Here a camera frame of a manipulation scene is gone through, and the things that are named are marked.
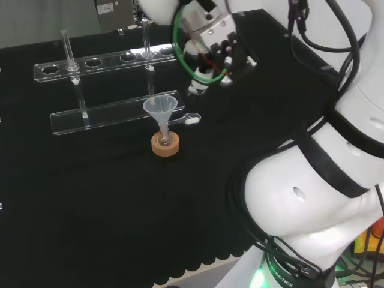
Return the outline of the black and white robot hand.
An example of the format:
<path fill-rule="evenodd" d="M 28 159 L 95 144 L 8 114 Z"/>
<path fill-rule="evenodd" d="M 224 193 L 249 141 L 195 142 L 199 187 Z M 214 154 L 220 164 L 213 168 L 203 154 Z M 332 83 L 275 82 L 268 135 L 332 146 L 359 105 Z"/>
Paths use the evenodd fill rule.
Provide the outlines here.
<path fill-rule="evenodd" d="M 213 51 L 208 51 L 198 40 L 188 39 L 182 51 L 187 65 L 195 65 L 194 74 L 204 79 L 214 79 L 223 71 L 226 75 L 217 82 L 205 83 L 197 78 L 191 80 L 188 91 L 194 95 L 204 94 L 210 86 L 232 85 L 246 74 L 252 72 L 257 65 L 257 58 L 247 52 L 236 32 L 228 35 L 221 44 L 214 44 Z"/>

